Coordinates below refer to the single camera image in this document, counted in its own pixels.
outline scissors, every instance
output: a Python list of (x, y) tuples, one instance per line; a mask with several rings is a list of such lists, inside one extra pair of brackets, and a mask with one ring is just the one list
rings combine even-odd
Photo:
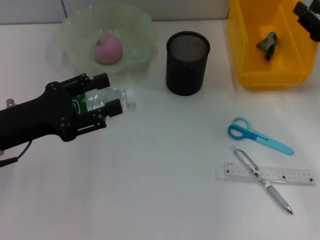
[[(246, 127), (240, 126), (238, 124), (236, 124), (237, 121), (243, 121), (246, 124)], [(236, 136), (234, 134), (232, 134), (231, 130), (237, 130), (240, 133), (242, 133), (241, 136)], [(254, 130), (251, 127), (250, 122), (245, 119), (244, 117), (236, 117), (235, 119), (232, 120), (232, 124), (228, 127), (228, 134), (230, 135), (230, 137), (236, 139), (236, 140), (240, 140), (240, 139), (252, 139), (258, 143), (261, 143), (263, 145), (266, 145), (272, 149), (278, 150), (284, 154), (288, 154), (288, 155), (292, 155), (294, 154), (294, 150), (287, 146), (284, 145), (283, 143), (276, 141), (274, 139), (272, 139), (271, 137), (268, 137), (256, 130)]]

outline white wall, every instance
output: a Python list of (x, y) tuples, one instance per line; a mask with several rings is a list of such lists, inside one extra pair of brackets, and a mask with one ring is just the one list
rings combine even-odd
[[(98, 0), (63, 0), (66, 13)], [(119, 0), (147, 10), (155, 21), (226, 19), (229, 0)]]
[(61, 23), (61, 0), (0, 0), (0, 24)]

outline black mesh pen holder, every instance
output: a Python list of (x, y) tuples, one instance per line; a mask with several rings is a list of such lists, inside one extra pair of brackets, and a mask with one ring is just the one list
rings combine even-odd
[(181, 96), (197, 93), (204, 80), (209, 41), (199, 33), (182, 31), (169, 38), (166, 51), (168, 89)]

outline clear plastic bowl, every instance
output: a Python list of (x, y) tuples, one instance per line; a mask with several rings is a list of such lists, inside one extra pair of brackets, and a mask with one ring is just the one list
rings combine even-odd
[[(71, 64), (84, 71), (99, 69), (113, 74), (127, 72), (145, 63), (157, 40), (150, 15), (128, 3), (101, 1), (78, 10), (62, 23), (61, 45)], [(98, 63), (94, 48), (106, 33), (115, 34), (122, 42), (122, 59), (114, 64)]]

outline yellow plastic bin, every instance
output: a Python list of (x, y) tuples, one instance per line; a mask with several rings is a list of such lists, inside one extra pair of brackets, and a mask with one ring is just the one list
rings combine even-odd
[[(238, 82), (246, 87), (290, 86), (311, 75), (318, 43), (297, 22), (297, 0), (230, 0), (227, 33)], [(256, 44), (275, 32), (277, 46), (265, 60)]]

